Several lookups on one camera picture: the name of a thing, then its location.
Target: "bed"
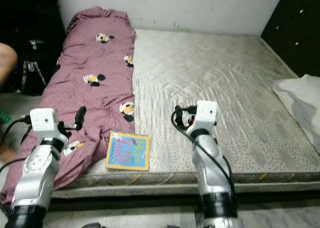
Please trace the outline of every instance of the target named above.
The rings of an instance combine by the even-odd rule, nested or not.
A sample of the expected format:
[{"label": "bed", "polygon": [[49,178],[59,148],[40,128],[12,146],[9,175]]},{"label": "bed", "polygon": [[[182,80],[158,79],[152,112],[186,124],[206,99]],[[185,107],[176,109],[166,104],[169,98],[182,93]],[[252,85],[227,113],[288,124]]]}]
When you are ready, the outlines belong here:
[{"label": "bed", "polygon": [[236,191],[320,188],[320,157],[272,90],[295,75],[256,36],[136,30],[135,132],[150,136],[149,171],[93,164],[55,198],[197,194],[192,145],[171,124],[175,105],[218,103],[218,144]]}]

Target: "person's arm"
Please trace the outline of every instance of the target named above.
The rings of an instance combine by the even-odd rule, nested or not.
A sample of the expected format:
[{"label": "person's arm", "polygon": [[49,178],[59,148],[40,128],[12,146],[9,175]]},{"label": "person's arm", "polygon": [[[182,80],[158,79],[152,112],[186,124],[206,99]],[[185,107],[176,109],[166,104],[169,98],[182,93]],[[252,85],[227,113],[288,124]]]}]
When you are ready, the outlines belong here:
[{"label": "person's arm", "polygon": [[14,70],[18,55],[9,45],[0,43],[0,84],[5,82],[6,77]]}]

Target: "white pillow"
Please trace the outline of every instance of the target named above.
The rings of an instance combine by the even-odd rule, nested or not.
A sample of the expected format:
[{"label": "white pillow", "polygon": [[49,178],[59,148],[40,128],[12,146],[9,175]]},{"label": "white pillow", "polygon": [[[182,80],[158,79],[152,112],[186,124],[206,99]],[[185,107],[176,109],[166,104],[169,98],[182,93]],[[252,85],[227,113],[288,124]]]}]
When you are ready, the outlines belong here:
[{"label": "white pillow", "polygon": [[278,80],[273,91],[320,153],[320,77]]}]

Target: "pink comforter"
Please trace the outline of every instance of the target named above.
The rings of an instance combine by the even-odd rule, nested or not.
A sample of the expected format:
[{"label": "pink comforter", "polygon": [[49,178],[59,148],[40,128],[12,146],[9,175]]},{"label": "pink comforter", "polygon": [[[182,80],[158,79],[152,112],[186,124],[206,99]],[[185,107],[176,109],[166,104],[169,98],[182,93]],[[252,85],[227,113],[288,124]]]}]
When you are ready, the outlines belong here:
[{"label": "pink comforter", "polygon": [[[69,27],[58,59],[60,69],[44,90],[40,106],[56,108],[65,124],[75,122],[81,106],[87,112],[82,130],[72,132],[69,139],[70,144],[80,145],[61,153],[54,189],[71,183],[106,157],[110,131],[135,132],[131,63],[135,31],[127,14],[96,7],[78,13]],[[31,132],[17,158],[27,157],[37,145]],[[12,164],[1,191],[2,203],[12,201],[21,175],[22,162]]]}]

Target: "children's book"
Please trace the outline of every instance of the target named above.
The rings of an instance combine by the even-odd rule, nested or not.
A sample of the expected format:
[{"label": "children's book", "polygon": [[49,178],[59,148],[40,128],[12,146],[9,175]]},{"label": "children's book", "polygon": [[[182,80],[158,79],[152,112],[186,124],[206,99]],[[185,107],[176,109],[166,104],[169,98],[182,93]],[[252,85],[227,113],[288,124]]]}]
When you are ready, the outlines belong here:
[{"label": "children's book", "polygon": [[105,167],[132,171],[149,169],[149,137],[111,132]]}]

